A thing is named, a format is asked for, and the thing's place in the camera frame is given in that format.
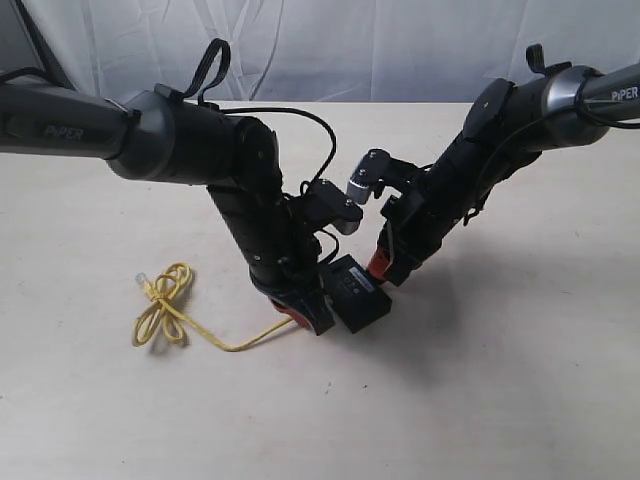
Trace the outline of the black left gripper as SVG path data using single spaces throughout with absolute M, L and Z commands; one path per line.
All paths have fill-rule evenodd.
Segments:
M 298 250 L 249 256 L 250 279 L 256 289 L 269 297 L 277 311 L 316 336 L 335 325 L 319 276 L 321 251 L 320 242 L 311 239 Z

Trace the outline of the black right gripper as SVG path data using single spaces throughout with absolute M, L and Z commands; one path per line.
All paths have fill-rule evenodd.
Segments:
M 390 196 L 381 209 L 384 224 L 367 272 L 378 282 L 404 283 L 434 255 L 465 213 L 465 195 L 408 192 Z

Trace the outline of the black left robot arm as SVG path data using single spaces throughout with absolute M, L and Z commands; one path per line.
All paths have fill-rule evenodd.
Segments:
M 231 63 L 212 40 L 185 90 L 158 84 L 116 102 L 23 67 L 1 76 L 1 148 L 99 158 L 132 181 L 203 186 L 244 256 L 254 286 L 279 311 L 322 334 L 335 321 L 319 275 L 320 245 L 302 196 L 283 190 L 275 132 L 204 99 Z

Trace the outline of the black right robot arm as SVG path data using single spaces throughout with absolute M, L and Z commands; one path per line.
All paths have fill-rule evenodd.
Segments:
M 442 246 L 457 225 L 479 215 L 493 188 L 543 152 L 591 145 L 612 128 L 639 127 L 639 67 L 611 73 L 571 62 L 546 64 L 539 44 L 526 50 L 536 79 L 499 78 L 471 106 L 463 127 L 432 164 L 419 167 L 370 150 L 354 176 L 367 195 L 398 191 L 367 269 L 401 285 Z

